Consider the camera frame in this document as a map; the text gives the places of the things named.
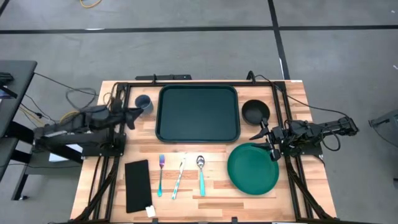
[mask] spoon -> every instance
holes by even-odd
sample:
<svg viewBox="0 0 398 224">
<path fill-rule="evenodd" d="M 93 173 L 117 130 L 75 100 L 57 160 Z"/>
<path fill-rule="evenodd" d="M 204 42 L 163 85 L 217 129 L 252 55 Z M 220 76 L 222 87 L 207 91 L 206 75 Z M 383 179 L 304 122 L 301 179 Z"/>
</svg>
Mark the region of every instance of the spoon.
<svg viewBox="0 0 398 224">
<path fill-rule="evenodd" d="M 202 168 L 205 165 L 205 158 L 203 156 L 198 156 L 197 159 L 198 167 L 200 168 L 200 196 L 204 197 L 205 194 L 205 179 L 203 178 Z"/>
</svg>

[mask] wooden table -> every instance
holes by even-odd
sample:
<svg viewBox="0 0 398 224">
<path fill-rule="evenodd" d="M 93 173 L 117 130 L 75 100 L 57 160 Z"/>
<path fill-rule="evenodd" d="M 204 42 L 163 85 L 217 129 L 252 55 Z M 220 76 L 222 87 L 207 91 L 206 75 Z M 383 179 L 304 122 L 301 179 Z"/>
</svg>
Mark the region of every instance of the wooden table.
<svg viewBox="0 0 398 224">
<path fill-rule="evenodd" d="M 111 81 L 103 82 L 99 94 L 99 104 L 103 104 L 103 95 L 110 92 L 113 83 Z M 301 81 L 286 81 L 286 86 L 288 95 L 302 102 L 307 102 L 304 85 Z M 278 161 L 280 169 L 279 180 L 274 189 L 267 194 L 260 196 L 244 194 L 234 187 L 228 178 L 226 161 L 229 154 L 236 146 L 248 142 L 250 137 L 257 134 L 259 127 L 246 124 L 240 117 L 241 135 L 236 142 L 229 144 L 162 143 L 156 138 L 154 131 L 160 89 L 161 87 L 132 88 L 129 106 L 134 107 L 134 99 L 141 94 L 146 94 L 152 99 L 154 112 L 149 116 L 138 118 L 135 122 L 135 130 L 126 128 L 127 146 L 119 164 L 111 222 L 151 222 L 152 219 L 147 217 L 146 211 L 126 213 L 124 164 L 143 159 L 148 159 L 149 161 L 152 201 L 160 222 L 230 222 L 231 217 L 237 217 L 240 222 L 295 220 L 283 157 Z M 240 109 L 247 100 L 261 100 L 271 110 L 270 129 L 278 125 L 271 87 L 237 86 L 235 89 L 238 92 Z M 285 120 L 286 114 L 281 94 L 279 95 L 279 100 Z M 312 120 L 308 107 L 292 100 L 290 100 L 290 107 L 293 119 Z M 172 200 L 172 191 L 178 177 L 181 156 L 185 152 L 188 153 L 187 163 L 182 175 L 177 199 Z M 165 154 L 162 180 L 163 196 L 161 197 L 157 196 L 160 172 L 159 154 Z M 200 196 L 199 169 L 196 165 L 196 159 L 199 155 L 202 155 L 206 160 L 203 168 L 206 197 Z M 302 160 L 309 191 L 327 213 L 335 216 L 335 208 L 323 164 L 313 156 L 302 156 Z M 87 206 L 96 161 L 97 157 L 90 157 L 83 163 L 71 218 L 77 217 Z M 98 186 L 99 173 L 100 171 L 98 171 L 95 190 Z M 305 217 L 303 197 L 298 189 L 297 193 L 301 214 Z M 103 198 L 100 217 L 104 217 L 108 198 L 107 193 L 105 193 Z"/>
</svg>

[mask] cup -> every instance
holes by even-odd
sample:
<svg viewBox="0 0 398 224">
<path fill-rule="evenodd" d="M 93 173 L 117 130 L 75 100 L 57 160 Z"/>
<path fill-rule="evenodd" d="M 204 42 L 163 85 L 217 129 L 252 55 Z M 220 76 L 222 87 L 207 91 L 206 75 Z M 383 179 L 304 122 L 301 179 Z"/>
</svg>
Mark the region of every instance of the cup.
<svg viewBox="0 0 398 224">
<path fill-rule="evenodd" d="M 147 95 L 141 95 L 136 98 L 136 107 L 144 110 L 142 114 L 150 114 L 154 110 L 154 105 Z"/>
</svg>

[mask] utensil handle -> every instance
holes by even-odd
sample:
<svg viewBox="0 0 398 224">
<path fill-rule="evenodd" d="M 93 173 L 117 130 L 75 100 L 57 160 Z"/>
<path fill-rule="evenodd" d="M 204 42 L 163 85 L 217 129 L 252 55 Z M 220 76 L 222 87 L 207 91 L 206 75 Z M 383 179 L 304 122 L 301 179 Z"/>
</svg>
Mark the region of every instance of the utensil handle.
<svg viewBox="0 0 398 224">
<path fill-rule="evenodd" d="M 162 171 L 163 171 L 163 169 L 160 169 L 159 189 L 157 189 L 157 196 L 159 196 L 159 197 L 162 196 Z"/>
<path fill-rule="evenodd" d="M 205 179 L 203 178 L 203 171 L 200 170 L 200 196 L 204 197 L 205 195 Z"/>
<path fill-rule="evenodd" d="M 178 176 L 177 183 L 175 183 L 172 199 L 175 199 L 175 197 L 177 196 L 177 190 L 180 185 L 181 176 L 182 176 L 181 174 Z"/>
</svg>

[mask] knife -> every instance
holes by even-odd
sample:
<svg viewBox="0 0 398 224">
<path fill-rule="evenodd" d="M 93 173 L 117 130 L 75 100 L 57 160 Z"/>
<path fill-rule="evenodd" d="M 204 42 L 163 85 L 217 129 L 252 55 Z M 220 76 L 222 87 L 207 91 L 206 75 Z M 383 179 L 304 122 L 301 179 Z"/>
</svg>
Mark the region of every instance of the knife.
<svg viewBox="0 0 398 224">
<path fill-rule="evenodd" d="M 178 187 L 180 185 L 182 171 L 184 170 L 184 167 L 185 167 L 185 156 L 186 155 L 187 155 L 187 153 L 184 154 L 184 157 L 182 158 L 182 161 L 181 161 L 181 164 L 180 164 L 180 175 L 178 175 L 177 183 L 175 183 L 172 199 L 175 199 L 175 197 L 177 196 L 177 190 L 178 190 Z"/>
</svg>

